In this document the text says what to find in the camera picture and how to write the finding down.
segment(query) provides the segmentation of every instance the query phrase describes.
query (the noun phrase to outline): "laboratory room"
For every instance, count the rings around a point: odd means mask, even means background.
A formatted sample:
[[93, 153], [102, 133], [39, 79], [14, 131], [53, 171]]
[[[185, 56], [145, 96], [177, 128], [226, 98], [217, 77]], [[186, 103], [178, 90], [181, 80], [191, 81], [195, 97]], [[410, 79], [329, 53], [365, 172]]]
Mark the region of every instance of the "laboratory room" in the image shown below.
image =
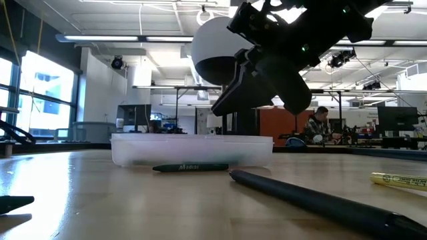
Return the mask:
[[427, 239], [427, 1], [0, 0], [0, 240]]

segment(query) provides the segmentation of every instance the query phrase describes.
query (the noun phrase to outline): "ceiling light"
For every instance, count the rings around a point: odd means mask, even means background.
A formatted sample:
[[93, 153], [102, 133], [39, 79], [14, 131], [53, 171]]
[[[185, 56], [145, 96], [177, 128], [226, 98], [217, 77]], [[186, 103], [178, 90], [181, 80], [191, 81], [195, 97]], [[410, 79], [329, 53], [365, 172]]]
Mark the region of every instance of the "ceiling light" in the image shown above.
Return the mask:
[[129, 5], [129, 4], [172, 4], [176, 3], [178, 5], [209, 5], [209, 6], [216, 6], [218, 3], [214, 1], [140, 1], [140, 0], [80, 0], [82, 3], [112, 3], [112, 4], [118, 4], [118, 5]]
[[133, 88], [140, 88], [140, 89], [175, 89], [174, 86], [133, 86]]
[[236, 11], [238, 10], [238, 7], [235, 6], [231, 6], [228, 8], [228, 17], [229, 18], [233, 18], [234, 15], [236, 14]]
[[[264, 0], [259, 0], [259, 1], [256, 1], [255, 3], [253, 3], [252, 7], [254, 7], [255, 9], [257, 9], [258, 11], [261, 11], [263, 4], [264, 4]], [[279, 0], [272, 0], [271, 4], [272, 5], [280, 5], [280, 4], [282, 4], [282, 2], [279, 1]], [[299, 8], [299, 9], [293, 7], [291, 9], [289, 9], [289, 10], [285, 9], [285, 10], [282, 10], [282, 11], [277, 11], [277, 12], [272, 12], [272, 13], [278, 15], [279, 17], [281, 17], [282, 19], [284, 19], [287, 23], [292, 23], [293, 21], [295, 21], [306, 10], [307, 9], [305, 9], [303, 7]], [[276, 21], [274, 19], [274, 17], [271, 16], [271, 15], [267, 15], [267, 18], [270, 19], [270, 20], [272, 20], [272, 21]]]
[[379, 18], [379, 16], [385, 12], [385, 10], [387, 10], [387, 6], [380, 6], [375, 8], [374, 10], [372, 10], [371, 12], [369, 12], [368, 14], [365, 15], [365, 17], [372, 17], [374, 18], [374, 20], [376, 20], [377, 18]]
[[395, 45], [427, 45], [427, 41], [395, 41]]
[[76, 36], [64, 36], [66, 40], [70, 41], [138, 41], [136, 36], [88, 36], [88, 35], [76, 35]]
[[[160, 103], [159, 105], [160, 105], [160, 106], [173, 106], [173, 107], [175, 107], [175, 106], [176, 106], [176, 104], [175, 104], [175, 103]], [[188, 106], [188, 104], [178, 104], [178, 106], [181, 106], [181, 107], [187, 107], [187, 106]]]
[[339, 46], [333, 46], [333, 47], [329, 48], [329, 50], [351, 51], [351, 50], [353, 50], [353, 47], [339, 47]]
[[350, 40], [341, 40], [341, 41], [338, 41], [337, 44], [341, 44], [341, 45], [383, 45], [385, 43], [386, 43], [385, 41], [378, 41], [378, 40], [360, 41], [358, 43], [352, 43]]
[[191, 43], [193, 41], [193, 37], [146, 37], [149, 42], [180, 42], [180, 43]]

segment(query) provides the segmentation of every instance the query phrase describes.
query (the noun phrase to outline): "wooden table surface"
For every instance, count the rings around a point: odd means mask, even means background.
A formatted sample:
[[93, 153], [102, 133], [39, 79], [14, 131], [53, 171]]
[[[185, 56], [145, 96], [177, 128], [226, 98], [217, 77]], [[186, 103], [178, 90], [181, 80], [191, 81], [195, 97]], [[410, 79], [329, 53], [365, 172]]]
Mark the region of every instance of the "wooden table surface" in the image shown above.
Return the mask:
[[[417, 161], [274, 154], [247, 171], [404, 214], [427, 225], [427, 193], [374, 185], [371, 172], [427, 175]], [[233, 182], [226, 171], [127, 169], [108, 150], [0, 160], [0, 195], [35, 202], [0, 217], [0, 239], [369, 239]]]

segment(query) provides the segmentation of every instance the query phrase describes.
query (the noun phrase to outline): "security camera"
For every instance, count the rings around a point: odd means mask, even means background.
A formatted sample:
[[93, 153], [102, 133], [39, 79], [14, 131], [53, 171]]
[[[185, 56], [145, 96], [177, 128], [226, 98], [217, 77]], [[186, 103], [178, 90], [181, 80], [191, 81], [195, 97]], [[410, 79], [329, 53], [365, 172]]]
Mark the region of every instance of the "security camera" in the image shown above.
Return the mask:
[[115, 56], [111, 62], [111, 67], [116, 70], [121, 70], [124, 67], [123, 56]]
[[234, 77], [234, 55], [253, 45], [227, 29], [228, 17], [216, 17], [203, 24], [191, 44], [191, 59], [201, 78], [214, 85], [228, 85]]

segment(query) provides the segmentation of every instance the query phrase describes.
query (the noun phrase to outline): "plastic tray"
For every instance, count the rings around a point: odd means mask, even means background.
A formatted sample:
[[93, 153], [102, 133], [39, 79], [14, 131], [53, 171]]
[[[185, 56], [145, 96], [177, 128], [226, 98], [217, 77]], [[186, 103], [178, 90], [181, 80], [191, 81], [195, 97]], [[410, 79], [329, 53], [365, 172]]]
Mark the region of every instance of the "plastic tray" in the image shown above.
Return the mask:
[[273, 138], [114, 133], [111, 150], [113, 162], [119, 166], [182, 163], [265, 166], [272, 160]]

